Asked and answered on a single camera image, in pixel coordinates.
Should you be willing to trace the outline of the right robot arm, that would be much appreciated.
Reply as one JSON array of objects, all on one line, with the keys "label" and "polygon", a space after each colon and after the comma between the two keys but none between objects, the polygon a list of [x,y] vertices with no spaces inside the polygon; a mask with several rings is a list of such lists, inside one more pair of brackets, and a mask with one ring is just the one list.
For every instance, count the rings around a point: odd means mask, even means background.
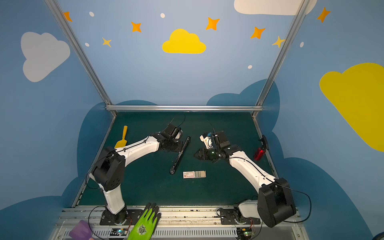
[{"label": "right robot arm", "polygon": [[232,145],[223,131],[203,133],[204,147],[194,157],[202,161],[227,160],[253,186],[257,200],[246,200],[235,206],[236,219],[259,218],[269,228],[280,224],[297,212],[292,190],[284,178],[275,178],[259,167],[237,145]]}]

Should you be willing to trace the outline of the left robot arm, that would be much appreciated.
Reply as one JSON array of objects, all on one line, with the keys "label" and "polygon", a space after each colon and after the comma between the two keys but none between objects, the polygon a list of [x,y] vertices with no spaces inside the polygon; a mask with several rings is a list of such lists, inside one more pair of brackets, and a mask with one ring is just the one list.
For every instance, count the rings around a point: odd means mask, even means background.
[{"label": "left robot arm", "polygon": [[100,225],[121,226],[129,220],[129,212],[123,200],[121,184],[124,181],[125,167],[133,161],[158,150],[180,152],[183,132],[171,123],[158,133],[154,133],[136,143],[106,148],[105,154],[90,168],[89,176],[103,191],[106,207]]}]

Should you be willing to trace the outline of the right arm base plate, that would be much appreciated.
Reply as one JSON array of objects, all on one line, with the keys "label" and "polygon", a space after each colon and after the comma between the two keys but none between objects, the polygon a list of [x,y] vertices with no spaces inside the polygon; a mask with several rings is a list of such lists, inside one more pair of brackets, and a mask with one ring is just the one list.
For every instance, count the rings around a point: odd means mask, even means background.
[{"label": "right arm base plate", "polygon": [[223,209],[217,210],[217,215],[222,225],[260,225],[259,218],[246,218],[238,209]]}]

